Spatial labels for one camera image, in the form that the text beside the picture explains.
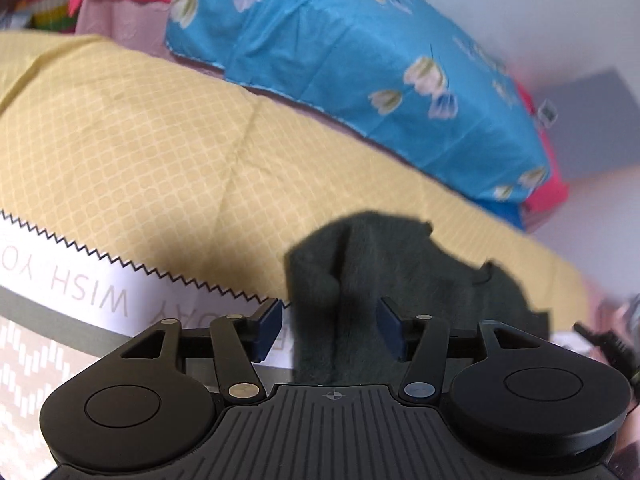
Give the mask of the grey board with wood edge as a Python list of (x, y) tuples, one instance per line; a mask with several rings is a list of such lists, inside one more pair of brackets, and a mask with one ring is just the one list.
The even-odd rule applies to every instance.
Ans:
[(536, 105), (545, 99), (558, 110), (558, 119), (546, 131), (565, 179), (638, 165), (639, 103), (617, 70), (534, 92)]

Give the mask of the yellow patterned bedspread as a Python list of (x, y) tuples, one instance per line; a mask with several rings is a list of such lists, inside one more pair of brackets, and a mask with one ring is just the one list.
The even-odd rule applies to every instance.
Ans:
[(365, 210), (499, 263), (558, 332), (591, 318), (574, 266), (370, 144), (98, 36), (4, 32), (3, 477), (52, 470), (44, 399), (120, 336), (284, 297), (288, 248)]

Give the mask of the small white digital clock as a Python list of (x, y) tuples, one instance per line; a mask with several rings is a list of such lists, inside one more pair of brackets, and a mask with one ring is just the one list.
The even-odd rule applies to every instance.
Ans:
[(536, 117), (545, 129), (549, 129), (558, 119), (558, 110), (550, 100), (545, 99), (537, 107)]

